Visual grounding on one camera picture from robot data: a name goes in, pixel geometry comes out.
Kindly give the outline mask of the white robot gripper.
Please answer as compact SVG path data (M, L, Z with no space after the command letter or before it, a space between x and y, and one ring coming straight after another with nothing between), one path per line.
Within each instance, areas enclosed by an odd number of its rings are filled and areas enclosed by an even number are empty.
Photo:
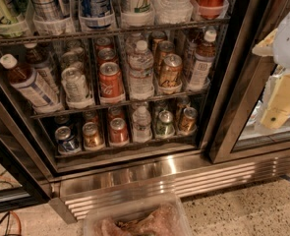
M290 12L277 29L256 44L252 53L260 57L272 56L276 64L290 69ZM270 98L262 113L261 124L268 129L279 129L290 116L290 72L272 81Z

